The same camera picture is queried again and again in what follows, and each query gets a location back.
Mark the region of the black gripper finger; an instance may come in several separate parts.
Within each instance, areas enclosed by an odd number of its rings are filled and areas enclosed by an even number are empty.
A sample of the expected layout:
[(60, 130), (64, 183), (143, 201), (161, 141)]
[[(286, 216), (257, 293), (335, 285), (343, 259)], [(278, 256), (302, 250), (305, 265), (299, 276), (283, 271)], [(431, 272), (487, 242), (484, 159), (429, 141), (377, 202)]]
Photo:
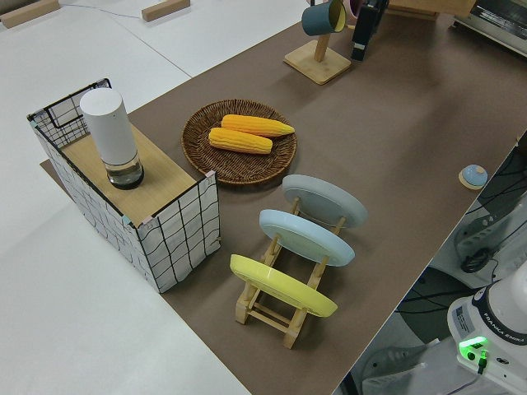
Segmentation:
[(377, 18), (377, 12), (360, 13), (352, 37), (351, 60), (362, 61), (364, 59), (367, 46), (375, 30)]

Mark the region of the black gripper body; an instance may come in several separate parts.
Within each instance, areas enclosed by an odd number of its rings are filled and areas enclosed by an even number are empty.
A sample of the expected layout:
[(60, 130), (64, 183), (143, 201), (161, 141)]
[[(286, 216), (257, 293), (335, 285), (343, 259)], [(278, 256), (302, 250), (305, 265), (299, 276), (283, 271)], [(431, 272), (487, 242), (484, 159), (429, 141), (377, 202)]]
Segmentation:
[(369, 12), (377, 19), (380, 19), (389, 6), (389, 0), (365, 0), (361, 6), (361, 13)]

